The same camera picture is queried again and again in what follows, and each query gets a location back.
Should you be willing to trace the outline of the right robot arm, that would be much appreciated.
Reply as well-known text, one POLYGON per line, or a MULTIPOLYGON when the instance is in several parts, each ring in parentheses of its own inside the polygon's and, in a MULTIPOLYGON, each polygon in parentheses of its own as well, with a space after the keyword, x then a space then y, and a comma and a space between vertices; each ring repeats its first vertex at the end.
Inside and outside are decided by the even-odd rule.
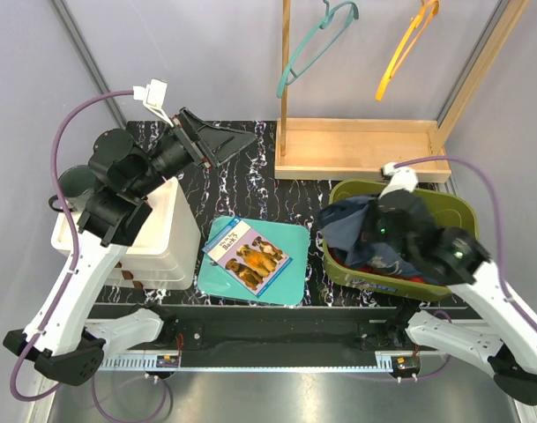
POLYGON ((494 331, 484 334, 402 308, 386 327, 391 346, 437 349, 489 375, 508 396, 537 405, 537 314, 504 279, 503 269, 466 230, 438 226, 424 201, 405 189, 369 202, 362 235, 394 247, 422 275, 464 300, 494 331))

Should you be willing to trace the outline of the orange hanger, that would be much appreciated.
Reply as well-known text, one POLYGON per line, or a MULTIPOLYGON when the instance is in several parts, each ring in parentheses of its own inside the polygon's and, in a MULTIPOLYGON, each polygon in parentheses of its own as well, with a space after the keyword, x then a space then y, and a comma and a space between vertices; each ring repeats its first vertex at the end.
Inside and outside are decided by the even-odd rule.
POLYGON ((406 57, 413 49, 415 43, 421 38, 422 33, 429 26, 432 19, 438 14, 439 9, 439 1, 421 1, 417 14, 411 18, 407 30, 399 41, 381 77, 375 93, 376 101, 381 101, 384 98, 386 90, 401 64, 406 60, 406 57))

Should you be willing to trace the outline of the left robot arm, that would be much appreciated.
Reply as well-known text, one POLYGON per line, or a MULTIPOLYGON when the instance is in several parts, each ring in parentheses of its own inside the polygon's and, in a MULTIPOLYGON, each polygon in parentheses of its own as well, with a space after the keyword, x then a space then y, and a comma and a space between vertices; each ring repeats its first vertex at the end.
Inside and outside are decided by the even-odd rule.
POLYGON ((96 182, 78 219, 64 214, 72 248, 49 297, 24 328, 10 330, 4 347, 19 362, 59 384, 79 386, 107 357, 152 343, 175 342, 175 315, 151 304, 90 330, 85 326, 108 275, 126 254, 150 217, 149 195, 187 166, 219 167, 256 135, 211 125, 181 108, 151 150, 129 131, 113 129, 95 141, 87 167, 96 182))

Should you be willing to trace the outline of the navy blue tank top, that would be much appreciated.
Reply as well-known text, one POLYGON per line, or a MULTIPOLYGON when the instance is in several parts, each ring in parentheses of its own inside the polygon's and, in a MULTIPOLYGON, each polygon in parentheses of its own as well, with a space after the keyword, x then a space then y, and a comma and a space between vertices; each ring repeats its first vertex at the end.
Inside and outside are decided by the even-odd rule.
POLYGON ((393 246, 369 241, 364 234, 364 225, 376 208, 376 200, 376 195, 348 197, 327 205, 317 215, 317 228, 327 248, 334 260, 346 268, 370 264, 374 256, 381 256, 385 261, 403 260, 408 263, 393 246))

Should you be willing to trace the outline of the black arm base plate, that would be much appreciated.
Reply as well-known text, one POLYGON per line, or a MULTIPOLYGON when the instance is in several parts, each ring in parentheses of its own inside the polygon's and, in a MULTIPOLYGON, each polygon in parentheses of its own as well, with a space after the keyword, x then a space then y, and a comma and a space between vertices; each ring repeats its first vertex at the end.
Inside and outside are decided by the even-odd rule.
POLYGON ((388 322, 396 308, 167 305, 182 368, 299 370, 373 366, 377 352, 415 350, 388 322))

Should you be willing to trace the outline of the red tank top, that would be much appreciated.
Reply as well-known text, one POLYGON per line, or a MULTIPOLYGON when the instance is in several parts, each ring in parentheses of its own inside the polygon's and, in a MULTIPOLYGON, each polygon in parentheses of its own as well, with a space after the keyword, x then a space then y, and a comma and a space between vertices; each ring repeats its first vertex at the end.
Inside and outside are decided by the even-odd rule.
POLYGON ((385 261, 381 256, 374 256, 370 260, 370 264, 347 266, 347 268, 353 271, 407 280, 420 284, 430 284, 430 281, 424 278, 410 263, 403 260, 385 261))

